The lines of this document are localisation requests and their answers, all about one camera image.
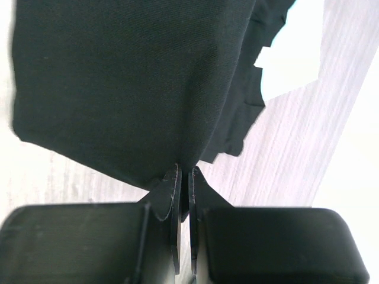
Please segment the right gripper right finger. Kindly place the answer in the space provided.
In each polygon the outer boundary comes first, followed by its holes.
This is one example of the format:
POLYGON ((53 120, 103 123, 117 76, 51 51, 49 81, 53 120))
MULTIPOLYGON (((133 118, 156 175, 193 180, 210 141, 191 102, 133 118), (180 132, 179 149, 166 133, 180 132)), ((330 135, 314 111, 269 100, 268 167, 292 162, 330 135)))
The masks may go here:
POLYGON ((198 283, 368 283, 345 220, 309 207, 235 207, 199 168, 188 178, 191 268, 198 283))

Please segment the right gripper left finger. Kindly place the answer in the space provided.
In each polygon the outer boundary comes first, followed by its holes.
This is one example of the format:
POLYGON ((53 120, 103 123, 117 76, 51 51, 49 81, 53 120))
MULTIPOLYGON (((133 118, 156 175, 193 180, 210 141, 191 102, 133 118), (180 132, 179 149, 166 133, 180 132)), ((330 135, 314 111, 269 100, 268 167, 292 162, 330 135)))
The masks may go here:
POLYGON ((2 283, 174 283, 178 166, 138 202, 28 205, 1 227, 2 283))

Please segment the black floral t-shirt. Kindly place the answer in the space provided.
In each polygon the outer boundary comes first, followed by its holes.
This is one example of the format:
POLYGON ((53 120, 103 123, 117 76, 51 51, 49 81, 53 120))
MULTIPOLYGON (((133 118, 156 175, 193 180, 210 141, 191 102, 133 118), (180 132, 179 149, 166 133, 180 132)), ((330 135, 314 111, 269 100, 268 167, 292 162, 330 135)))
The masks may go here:
POLYGON ((292 1, 17 1, 14 133, 152 189, 238 156, 292 1))

